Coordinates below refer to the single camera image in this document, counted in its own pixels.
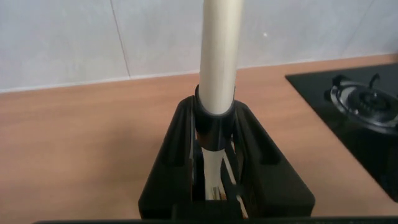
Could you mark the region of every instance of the wall tile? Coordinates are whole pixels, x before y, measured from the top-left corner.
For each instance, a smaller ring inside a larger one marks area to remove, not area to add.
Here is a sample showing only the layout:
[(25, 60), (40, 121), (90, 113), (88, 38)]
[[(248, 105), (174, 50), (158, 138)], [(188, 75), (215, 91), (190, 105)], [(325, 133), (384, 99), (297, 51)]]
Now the wall tile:
[(344, 57), (398, 53), (398, 1), (374, 0)]
[(239, 66), (339, 58), (372, 0), (245, 0)]
[(199, 68), (202, 4), (199, 0), (113, 0), (132, 76)]
[(0, 90), (128, 77), (108, 0), (1, 0)]

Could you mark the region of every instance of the gas burner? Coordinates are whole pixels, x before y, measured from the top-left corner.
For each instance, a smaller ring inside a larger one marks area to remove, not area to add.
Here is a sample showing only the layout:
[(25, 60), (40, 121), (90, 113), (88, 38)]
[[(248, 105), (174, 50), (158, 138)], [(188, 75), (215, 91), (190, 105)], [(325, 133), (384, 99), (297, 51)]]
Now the gas burner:
[(398, 135), (398, 99), (374, 89), (376, 80), (380, 80), (379, 74), (375, 74), (367, 86), (338, 75), (325, 96), (340, 112), (364, 127)]

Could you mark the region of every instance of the tile grout line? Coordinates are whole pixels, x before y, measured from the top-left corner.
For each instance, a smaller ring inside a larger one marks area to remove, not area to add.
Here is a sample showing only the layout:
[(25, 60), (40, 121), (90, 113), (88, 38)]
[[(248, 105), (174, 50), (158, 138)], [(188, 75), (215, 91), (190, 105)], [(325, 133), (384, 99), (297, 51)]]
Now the tile grout line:
[(362, 19), (361, 19), (360, 22), (358, 23), (358, 26), (355, 28), (355, 31), (353, 32), (353, 35), (349, 38), (349, 40), (347, 41), (347, 44), (346, 44), (344, 50), (341, 52), (340, 58), (343, 58), (344, 53), (347, 51), (349, 45), (351, 44), (352, 40), (354, 39), (354, 37), (355, 37), (355, 35), (356, 35), (356, 33), (357, 33), (359, 27), (362, 25), (363, 20), (365, 19), (366, 14), (369, 12), (369, 10), (370, 10), (371, 6), (373, 5), (374, 1), (375, 1), (375, 0), (373, 0), (373, 1), (369, 4), (368, 8), (365, 10), (365, 13), (363, 14)]
[(121, 37), (121, 35), (120, 35), (118, 20), (116, 19), (116, 14), (115, 14), (115, 12), (114, 12), (112, 0), (109, 0), (109, 2), (111, 3), (111, 9), (112, 9), (112, 14), (113, 14), (113, 19), (114, 19), (114, 23), (116, 24), (116, 30), (117, 30), (117, 32), (118, 32), (118, 37), (119, 37), (119, 41), (120, 41), (120, 46), (121, 46), (121, 48), (122, 48), (124, 63), (126, 64), (127, 74), (129, 75), (129, 78), (131, 78), (129, 65), (128, 65), (128, 63), (127, 63), (126, 51), (124, 50), (123, 40), (122, 40), (122, 37)]

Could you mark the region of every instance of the cylindrical pole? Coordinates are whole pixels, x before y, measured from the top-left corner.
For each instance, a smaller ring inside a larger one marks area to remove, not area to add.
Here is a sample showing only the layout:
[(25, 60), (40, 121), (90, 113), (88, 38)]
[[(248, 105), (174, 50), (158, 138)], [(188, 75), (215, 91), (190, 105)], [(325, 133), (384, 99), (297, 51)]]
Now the cylindrical pole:
[(243, 0), (204, 0), (199, 97), (211, 114), (234, 99)]
[(218, 199), (225, 125), (233, 121), (236, 59), (243, 0), (204, 0), (197, 131), (202, 147), (207, 200)]

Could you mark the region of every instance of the black glass stovetop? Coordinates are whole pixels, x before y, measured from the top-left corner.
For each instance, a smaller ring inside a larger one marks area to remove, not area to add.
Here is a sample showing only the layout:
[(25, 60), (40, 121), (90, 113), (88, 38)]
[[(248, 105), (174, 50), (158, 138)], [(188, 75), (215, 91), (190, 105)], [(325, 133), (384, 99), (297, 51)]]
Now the black glass stovetop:
[(376, 73), (380, 75), (380, 80), (374, 83), (374, 88), (398, 96), (398, 63), (287, 75), (286, 79), (384, 191), (398, 202), (398, 137), (364, 128), (348, 119), (324, 97), (325, 91), (332, 87), (332, 79), (337, 75), (367, 84)]

